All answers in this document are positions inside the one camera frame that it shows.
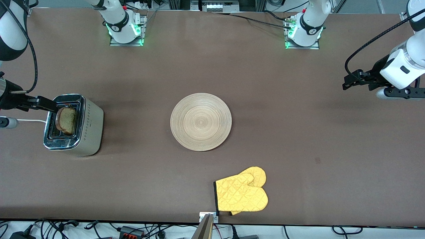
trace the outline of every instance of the table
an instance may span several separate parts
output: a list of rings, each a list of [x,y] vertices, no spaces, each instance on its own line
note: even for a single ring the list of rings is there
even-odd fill
[[[341,87],[345,59],[397,21],[333,14],[320,50],[291,50],[280,28],[159,11],[145,46],[132,48],[109,47],[92,9],[35,9],[32,95],[88,97],[105,111],[104,135],[96,155],[74,158],[44,148],[42,123],[0,131],[0,217],[197,222],[200,211],[215,210],[214,181],[259,166],[268,206],[221,223],[425,226],[423,102]],[[394,30],[350,69],[371,69],[411,35],[408,25]],[[1,70],[29,88],[30,52]],[[174,106],[198,92],[220,97],[232,112],[230,136],[208,152],[185,149],[170,131]]]

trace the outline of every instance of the quilted fabric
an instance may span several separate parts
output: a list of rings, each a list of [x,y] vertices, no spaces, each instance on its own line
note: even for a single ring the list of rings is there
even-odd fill
[[[263,210],[269,201],[261,188],[265,182],[266,173],[259,167],[250,167],[214,182],[217,210],[229,211],[232,215]]]

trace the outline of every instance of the bread slice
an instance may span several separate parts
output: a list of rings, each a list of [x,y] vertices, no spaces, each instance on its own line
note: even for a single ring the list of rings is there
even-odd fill
[[[62,131],[64,134],[74,134],[76,113],[77,111],[73,108],[60,108],[56,114],[56,128]]]

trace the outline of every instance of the red cable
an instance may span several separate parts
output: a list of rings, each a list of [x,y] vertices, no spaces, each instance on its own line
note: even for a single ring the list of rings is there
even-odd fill
[[[217,232],[218,232],[218,235],[220,236],[220,239],[223,239],[223,238],[221,237],[220,229],[217,227],[217,225],[216,225],[216,224],[214,224],[214,226],[215,226],[215,228],[217,229]]]

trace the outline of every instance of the oven mitt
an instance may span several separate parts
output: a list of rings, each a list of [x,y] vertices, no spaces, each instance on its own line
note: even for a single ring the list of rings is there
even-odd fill
[[[266,174],[259,167],[251,167],[238,175],[214,182],[217,212],[228,211],[235,215],[242,211],[263,210],[269,201],[261,188],[265,182]]]

